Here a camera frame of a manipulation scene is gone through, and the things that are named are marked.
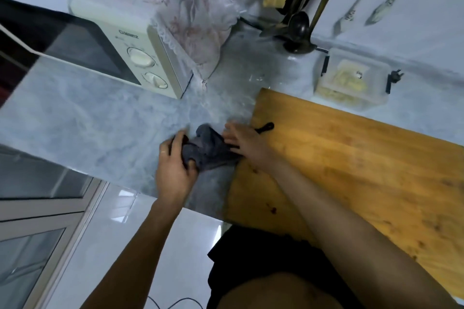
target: person's left arm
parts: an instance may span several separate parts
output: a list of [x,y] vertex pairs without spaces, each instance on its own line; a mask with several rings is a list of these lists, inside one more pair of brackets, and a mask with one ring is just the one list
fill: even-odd
[[182,163],[184,131],[159,146],[158,199],[81,309],[143,309],[167,235],[198,177],[195,163]]

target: wooden cutting board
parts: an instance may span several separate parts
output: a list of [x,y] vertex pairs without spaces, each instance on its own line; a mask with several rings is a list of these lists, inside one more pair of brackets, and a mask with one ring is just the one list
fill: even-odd
[[[251,124],[270,121],[270,146],[464,298],[462,146],[262,89]],[[313,241],[274,180],[246,159],[224,218]]]

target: hand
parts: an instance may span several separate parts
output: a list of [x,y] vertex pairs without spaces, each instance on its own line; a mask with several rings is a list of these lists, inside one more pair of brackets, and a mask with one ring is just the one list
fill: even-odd
[[241,154],[264,172],[270,173],[279,155],[250,126],[228,122],[222,132],[224,142],[239,146],[231,151]]
[[198,171],[193,160],[188,162],[188,169],[185,169],[182,163],[182,139],[184,135],[184,130],[177,132],[172,141],[171,155],[169,155],[171,139],[161,143],[158,170],[156,171],[158,199],[174,203],[180,207],[184,205],[198,178]]

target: white microwave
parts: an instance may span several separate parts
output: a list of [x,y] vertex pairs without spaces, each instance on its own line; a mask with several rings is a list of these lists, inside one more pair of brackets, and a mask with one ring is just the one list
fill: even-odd
[[[0,31],[38,56],[154,93],[182,97],[192,70],[147,22],[89,0],[71,0],[70,9],[73,15],[0,0]],[[15,58],[8,49],[2,52]]]

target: marble countertop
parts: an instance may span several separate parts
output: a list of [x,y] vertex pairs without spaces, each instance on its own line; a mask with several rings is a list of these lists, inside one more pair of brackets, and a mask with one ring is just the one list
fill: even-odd
[[[183,127],[247,122],[262,87],[349,111],[313,97],[324,56],[289,55],[235,27],[206,85],[194,78],[181,100],[41,58],[0,109],[0,143],[156,196],[159,144]],[[463,82],[406,71],[386,105],[354,113],[464,145],[462,108]],[[232,167],[200,174],[186,207],[221,218],[232,176]]]

